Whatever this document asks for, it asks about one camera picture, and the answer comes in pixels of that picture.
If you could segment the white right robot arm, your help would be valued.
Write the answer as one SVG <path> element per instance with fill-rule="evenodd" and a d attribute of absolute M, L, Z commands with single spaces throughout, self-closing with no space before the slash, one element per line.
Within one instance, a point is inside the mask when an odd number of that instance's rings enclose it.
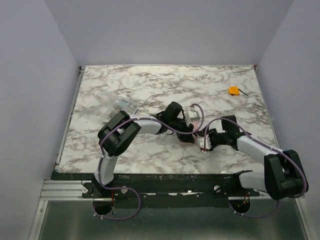
<path fill-rule="evenodd" d="M 295 150 L 282 150 L 258 140 L 237 123 L 234 115 L 216 120 L 221 121 L 223 132 L 210 129 L 209 125 L 204 127 L 202 150 L 230 146 L 263 165 L 263 172 L 250 170 L 238 174 L 242 188 L 267 193 L 274 200 L 300 198 L 308 192 L 308 180 Z"/>

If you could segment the pink folding umbrella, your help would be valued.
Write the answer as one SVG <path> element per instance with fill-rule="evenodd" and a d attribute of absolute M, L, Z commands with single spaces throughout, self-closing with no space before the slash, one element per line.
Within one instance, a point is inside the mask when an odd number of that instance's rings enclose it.
<path fill-rule="evenodd" d="M 198 131 L 200 131 L 201 128 L 201 121 L 194 122 L 181 130 L 182 132 L 186 132 L 187 134 L 177 133 L 176 136 L 182 145 L 195 144 L 196 138 L 198 136 Z"/>

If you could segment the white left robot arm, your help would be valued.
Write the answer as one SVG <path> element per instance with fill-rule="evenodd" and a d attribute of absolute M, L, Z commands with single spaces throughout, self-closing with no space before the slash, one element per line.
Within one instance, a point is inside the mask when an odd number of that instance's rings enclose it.
<path fill-rule="evenodd" d="M 108 186 L 114 179 L 114 170 L 118 157 L 122 155 L 136 136 L 151 134 L 161 135 L 168 130 L 176 133 L 182 143 L 195 142 L 196 132 L 201 128 L 203 111 L 194 109 L 184 110 L 177 102 L 171 102 L 165 110 L 149 117 L 130 116 L 121 110 L 111 118 L 98 132 L 98 144 L 101 157 L 95 181 L 101 189 L 112 190 Z"/>

